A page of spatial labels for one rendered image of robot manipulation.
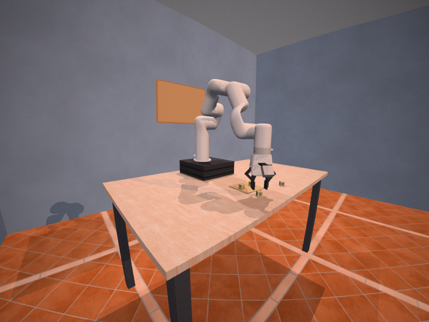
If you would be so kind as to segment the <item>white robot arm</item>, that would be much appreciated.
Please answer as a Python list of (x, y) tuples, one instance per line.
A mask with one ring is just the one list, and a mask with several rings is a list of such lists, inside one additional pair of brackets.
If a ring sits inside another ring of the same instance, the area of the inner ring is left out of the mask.
[[(206, 96), (201, 108), (201, 114), (194, 120), (196, 135), (196, 154), (194, 161), (208, 162), (209, 158), (209, 134), (207, 130), (215, 130), (224, 113), (222, 104), (217, 103), (219, 96), (227, 96), (233, 108), (231, 113), (231, 126), (235, 136), (239, 139), (254, 139), (254, 153), (270, 154), (272, 126), (270, 124), (251, 124), (244, 123), (241, 114), (249, 104), (247, 99), (250, 96), (248, 85), (239, 82), (227, 82), (224, 80), (213, 79), (207, 85)], [(261, 166), (263, 178), (273, 177), (274, 170), (272, 165), (258, 163)]]

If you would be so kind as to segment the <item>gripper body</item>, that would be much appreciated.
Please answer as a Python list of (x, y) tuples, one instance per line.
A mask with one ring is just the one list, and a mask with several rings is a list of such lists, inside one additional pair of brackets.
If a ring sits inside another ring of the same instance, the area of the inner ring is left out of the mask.
[(272, 155), (252, 153), (249, 168), (251, 167), (250, 174), (253, 176), (262, 176), (261, 166), (258, 163), (272, 165)]

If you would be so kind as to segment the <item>tan flat mat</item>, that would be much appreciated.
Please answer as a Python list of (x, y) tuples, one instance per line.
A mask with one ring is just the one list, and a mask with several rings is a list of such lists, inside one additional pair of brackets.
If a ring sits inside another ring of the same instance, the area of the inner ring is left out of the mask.
[(231, 187), (231, 188), (233, 188), (233, 189), (236, 189), (236, 190), (238, 190), (238, 191), (244, 192), (244, 193), (246, 193), (246, 194), (249, 194), (249, 193), (255, 192), (256, 190), (262, 190), (262, 189), (264, 189), (264, 188), (263, 188), (263, 187), (261, 187), (261, 186), (255, 185), (255, 190), (252, 190), (252, 188), (248, 185), (248, 182), (243, 182), (243, 183), (245, 184), (245, 189), (239, 189), (239, 188), (238, 188), (238, 185), (239, 185), (239, 184), (230, 185), (229, 187)]

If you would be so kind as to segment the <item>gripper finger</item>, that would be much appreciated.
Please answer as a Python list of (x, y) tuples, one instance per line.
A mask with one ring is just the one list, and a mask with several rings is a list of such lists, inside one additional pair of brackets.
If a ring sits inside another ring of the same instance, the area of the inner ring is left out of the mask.
[(251, 167), (245, 172), (245, 175), (251, 180), (252, 190), (255, 190), (255, 178), (256, 178), (256, 176), (250, 176), (249, 175), (250, 172), (251, 172)]
[(267, 190), (268, 186), (269, 186), (269, 181), (272, 179), (273, 177), (265, 177), (266, 180), (264, 180), (264, 188)]

